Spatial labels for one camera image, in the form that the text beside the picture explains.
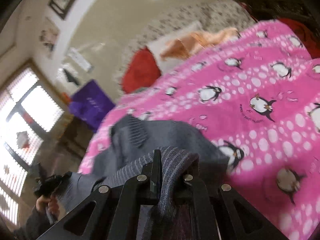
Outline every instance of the white pillow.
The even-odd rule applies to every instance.
[[[166,61],[161,60],[160,53],[166,48],[166,43],[176,38],[180,38],[188,33],[200,30],[202,30],[201,23],[199,21],[194,21],[190,25],[178,31],[171,32],[155,41],[147,43],[147,47],[152,52],[157,66],[159,67],[162,74],[171,71],[175,66],[183,62],[182,59],[176,58],[167,58]]]

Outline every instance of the metal bolt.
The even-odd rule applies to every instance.
[[[107,186],[101,186],[99,188],[99,192],[104,194],[104,193],[107,193],[109,191],[109,188]]]
[[[229,184],[223,184],[221,186],[223,191],[230,191],[231,190],[231,186]]]
[[[138,181],[145,181],[147,179],[147,176],[146,175],[143,175],[143,174],[140,174],[138,177],[137,177],[137,180]]]
[[[186,174],[186,175],[183,176],[183,179],[184,179],[185,181],[190,181],[190,180],[193,180],[193,177],[192,177],[192,175],[190,175],[190,174]]]

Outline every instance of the window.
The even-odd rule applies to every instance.
[[[0,187],[0,212],[15,225],[18,215],[15,196],[20,197],[28,168],[46,133],[62,114],[63,110],[29,67],[0,94],[0,182],[3,185]],[[23,147],[17,143],[19,132],[28,135],[28,143]]]

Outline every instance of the person's hand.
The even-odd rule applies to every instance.
[[[36,209],[39,213],[45,214],[45,208],[48,206],[49,212],[56,217],[59,217],[60,210],[58,201],[55,196],[51,195],[50,198],[46,198],[43,195],[37,199]]]

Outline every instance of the pink blanket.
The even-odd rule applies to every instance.
[[[320,59],[278,21],[208,48],[122,97],[105,117],[79,172],[109,145],[125,114],[185,121],[230,156],[226,182],[290,240],[307,239],[320,215]]]

